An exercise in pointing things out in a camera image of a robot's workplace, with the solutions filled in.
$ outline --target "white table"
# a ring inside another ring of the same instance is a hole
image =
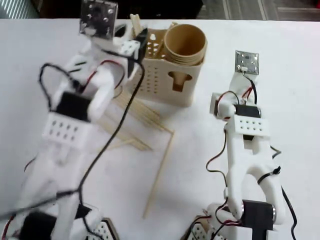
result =
[[[203,208],[223,201],[221,176],[205,170],[207,160],[223,144],[224,123],[209,114],[209,106],[213,91],[228,89],[234,72],[235,50],[241,50],[260,53],[258,104],[270,121],[272,145],[283,152],[276,161],[282,167],[282,185],[298,218],[296,236],[318,239],[320,23],[181,22],[204,31],[208,39],[207,57],[191,107],[151,104],[176,131],[159,179],[156,200],[147,219],[142,220],[141,212],[136,220],[123,224],[126,212],[121,211],[122,206],[108,206],[105,196],[106,207],[102,208],[105,215],[111,217],[122,240],[177,240]],[[47,110],[37,85],[39,67],[44,62],[63,65],[83,46],[85,38],[78,36],[78,23],[77,19],[0,20],[0,212],[14,206],[23,180],[23,167],[37,153],[41,139]],[[144,23],[161,29],[171,21]],[[48,78],[49,84],[55,81]],[[132,161],[136,163],[137,159],[132,157]],[[104,173],[103,166],[107,164],[102,160],[94,171]],[[211,166],[227,172],[226,152]],[[145,171],[143,164],[138,167],[135,164],[135,171],[136,174]],[[245,198],[264,199],[253,177],[248,176],[243,186]],[[94,199],[94,192],[88,186],[86,189],[86,193],[91,193],[88,199]],[[139,192],[139,186],[131,190],[132,208]],[[110,215],[108,208],[119,212]],[[286,224],[278,228],[279,239],[291,239],[291,224],[292,217],[287,211]]]

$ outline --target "beige cup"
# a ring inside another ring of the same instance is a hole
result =
[[[164,35],[164,54],[167,61],[181,66],[198,65],[204,58],[207,49],[205,34],[198,27],[190,24],[179,24],[168,29]],[[183,72],[172,72],[173,90],[182,92],[189,75]]]

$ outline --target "floor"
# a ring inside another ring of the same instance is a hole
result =
[[[203,0],[198,19],[320,21],[316,0]]]

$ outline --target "black wire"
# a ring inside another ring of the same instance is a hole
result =
[[[200,220],[200,219],[209,219],[211,218],[211,215],[209,216],[199,216],[197,217],[189,226],[188,231],[186,232],[186,235],[184,236],[184,240],[187,240],[189,235],[192,232],[192,229],[194,228],[195,224]]]
[[[109,140],[107,141],[107,143],[104,145],[104,147],[102,148],[102,150],[98,153],[98,155],[97,155],[97,156],[95,157],[95,159],[92,161],[91,165],[89,166],[89,168],[87,169],[87,171],[85,172],[83,178],[82,178],[81,181],[80,181],[80,184],[79,184],[79,187],[78,187],[78,191],[79,191],[79,201],[80,201],[80,204],[81,204],[81,205],[84,204],[84,202],[83,202],[83,189],[82,189],[82,188],[83,188],[83,185],[84,185],[84,183],[85,183],[85,181],[86,181],[89,173],[91,172],[92,168],[94,167],[94,165],[95,165],[95,164],[97,163],[97,161],[100,159],[100,157],[102,156],[102,154],[106,151],[106,149],[107,149],[108,146],[111,144],[111,142],[113,141],[113,139],[114,139],[114,138],[116,137],[116,135],[118,134],[120,128],[122,127],[122,125],[123,125],[123,123],[124,123],[124,121],[125,121],[125,119],[126,119],[127,113],[128,113],[128,111],[129,111],[129,108],[130,108],[130,106],[131,106],[131,104],[132,104],[135,96],[137,95],[138,90],[139,90],[139,88],[140,88],[140,86],[141,86],[141,84],[142,84],[142,82],[143,82],[143,80],[144,80],[145,72],[146,72],[144,66],[143,66],[138,60],[136,60],[136,59],[134,59],[134,58],[132,58],[132,57],[128,57],[128,56],[125,56],[125,55],[121,55],[121,54],[118,54],[118,53],[116,53],[116,52],[112,52],[112,51],[108,51],[108,50],[104,50],[104,49],[101,49],[101,50],[102,50],[103,52],[107,53],[107,54],[114,55],[114,56],[117,56],[117,57],[126,58],[126,59],[128,59],[128,61],[132,61],[132,62],[138,64],[138,65],[140,66],[140,68],[141,68],[141,78],[140,78],[139,82],[137,83],[136,88],[134,89],[134,91],[133,91],[133,93],[132,93],[132,95],[131,95],[131,98],[130,98],[130,100],[129,100],[129,102],[128,102],[128,104],[127,104],[127,106],[126,106],[126,108],[125,108],[125,110],[124,110],[124,112],[123,112],[122,118],[121,118],[121,120],[120,120],[117,128],[115,129],[115,131],[113,132],[113,134],[111,135],[111,137],[109,138]],[[96,237],[98,237],[98,238],[100,238],[100,239],[103,240],[103,238],[102,238],[100,235],[98,235],[98,234],[94,233],[93,231],[91,231],[91,229],[90,229],[90,227],[89,227],[89,225],[88,225],[87,220],[86,220],[85,217],[83,217],[82,220],[83,220],[83,224],[84,224],[86,230],[88,231],[88,233],[90,233],[90,234],[92,234],[92,235],[94,235],[94,236],[96,236]]]
[[[228,184],[227,184],[227,178],[226,178],[226,175],[224,174],[223,171],[208,169],[209,164],[210,164],[213,160],[215,160],[215,159],[217,159],[218,157],[220,157],[220,156],[224,153],[224,151],[225,151],[225,149],[226,149],[226,145],[227,145],[227,131],[224,129],[223,132],[224,132],[224,144],[223,144],[223,148],[222,148],[222,150],[221,150],[217,155],[215,155],[214,157],[212,157],[212,158],[206,163],[205,169],[206,169],[208,172],[210,172],[210,173],[221,173],[222,176],[223,176],[223,179],[224,179],[225,186],[227,187],[227,186],[228,186]]]
[[[289,198],[288,198],[288,196],[287,196],[287,194],[286,194],[286,192],[285,192],[285,190],[284,190],[284,188],[282,186],[281,186],[281,190],[282,190],[282,195],[284,197],[284,200],[285,200],[286,204],[288,205],[288,208],[289,208],[290,213],[291,213],[292,218],[293,218],[293,224],[291,226],[291,235],[292,235],[293,240],[296,240],[295,227],[298,224],[297,216],[296,216],[295,210],[292,207],[291,202],[290,202],[290,200],[289,200]]]
[[[257,95],[257,89],[256,89],[256,85],[254,83],[254,81],[252,81],[248,76],[246,76],[246,72],[243,71],[242,72],[242,75],[248,79],[251,83],[251,87],[252,87],[252,90],[253,90],[253,93],[254,93],[254,104],[257,104],[257,101],[258,101],[258,95]]]
[[[277,153],[275,154],[275,156],[272,156],[272,158],[275,158],[277,155],[279,155],[279,154],[282,153],[280,150],[278,150],[278,149],[276,149],[276,148],[274,148],[274,147],[272,147],[272,146],[271,146],[271,148],[272,148],[272,150],[274,150],[274,151],[277,152]],[[290,202],[290,200],[289,200],[289,198],[288,198],[288,196],[287,196],[287,194],[286,194],[286,192],[285,192],[285,190],[284,190],[284,188],[283,188],[282,186],[281,186],[281,190],[282,190],[283,198],[284,198],[284,200],[285,200],[285,202],[286,202],[286,204],[287,204],[287,206],[288,206],[288,208],[289,208],[289,210],[290,210],[290,213],[291,213],[291,215],[292,215],[293,224],[292,224],[292,226],[291,226],[291,235],[292,235],[293,240],[296,240],[295,227],[296,227],[297,224],[298,224],[298,219],[297,219],[295,210],[294,210],[294,208],[292,207],[292,204],[291,204],[291,202]]]
[[[212,233],[212,235],[211,235],[211,240],[214,240],[214,239],[215,239],[215,237],[218,235],[218,233],[221,231],[221,229],[222,229],[224,226],[225,226],[224,224],[221,224],[221,226],[218,228],[218,230]]]
[[[268,172],[268,173],[262,175],[262,176],[258,179],[258,181],[257,181],[257,182],[258,182],[258,185],[260,185],[260,183],[261,183],[265,178],[270,177],[270,176],[272,176],[272,175],[278,175],[278,174],[280,174],[280,170],[281,170],[281,167],[278,166],[278,167],[277,167],[276,169],[274,169],[273,171]]]
[[[38,79],[38,82],[40,84],[40,87],[44,93],[44,96],[46,98],[46,101],[47,101],[47,105],[48,105],[48,109],[49,111],[51,111],[51,107],[52,107],[52,103],[51,103],[51,96],[49,95],[44,83],[43,83],[43,75],[44,75],[44,71],[45,71],[45,68],[46,67],[51,67],[51,68],[54,68],[56,70],[58,70],[59,72],[62,72],[67,78],[68,80],[70,81],[70,83],[72,84],[72,87],[74,87],[75,89],[77,88],[80,88],[80,82],[73,78],[69,72],[67,72],[66,70],[64,70],[62,67],[58,66],[58,65],[55,65],[55,64],[52,64],[52,63],[45,63],[43,64],[43,66],[40,68],[40,74],[39,74],[39,79]]]
[[[38,203],[35,203],[33,205],[30,205],[30,206],[27,206],[27,207],[23,207],[23,208],[19,208],[19,209],[16,209],[16,210],[13,210],[13,211],[9,211],[7,213],[3,213],[0,215],[0,221],[2,220],[6,220],[8,218],[10,218],[12,215],[17,215],[17,214],[21,214],[25,211],[28,211],[28,210],[31,210],[31,209],[35,209],[35,208],[38,208],[38,207],[41,207],[43,205],[46,205],[46,204],[50,204],[50,203],[53,203],[53,202],[56,202],[57,200],[59,199],[62,199],[64,197],[67,197],[67,196],[70,196],[70,195],[73,195],[75,193],[77,193],[78,190],[69,190],[69,191],[61,191],[61,192],[57,192],[56,196],[53,196],[53,197],[50,197],[46,200],[43,200],[43,201],[40,201]]]
[[[275,147],[270,146],[270,148],[271,148],[273,151],[275,151],[275,152],[276,152],[275,154],[273,154],[273,155],[272,155],[272,159],[274,159],[276,156],[278,156],[278,155],[282,154],[282,151],[280,151],[280,150],[276,149]]]

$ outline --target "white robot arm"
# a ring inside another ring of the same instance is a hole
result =
[[[258,55],[241,52],[243,59],[254,61]],[[208,240],[217,232],[228,240],[275,240],[274,225],[285,221],[286,206],[278,173],[280,167],[273,161],[270,131],[267,119],[262,118],[256,100],[244,96],[251,83],[247,67],[238,66],[230,90],[211,99],[210,112],[227,122],[226,134],[228,173],[224,190],[225,204],[212,203],[208,215],[212,229]],[[266,202],[243,199],[242,184],[246,174],[252,175],[262,188]]]
[[[97,123],[113,97],[134,77],[139,67],[136,63],[144,58],[148,31],[129,41],[114,37],[117,9],[112,2],[84,0],[82,14],[85,11],[86,15],[80,21],[80,31],[89,37],[89,44],[64,69],[50,63],[41,69],[40,80],[45,67],[64,74],[52,97],[45,91],[49,114],[42,146],[27,168],[17,207],[65,191],[71,194],[57,204],[18,214],[14,221],[19,239],[84,240],[88,232],[83,218],[91,231],[103,218],[96,207],[82,205],[78,194],[92,163],[90,156],[96,154],[92,139],[99,132]]]

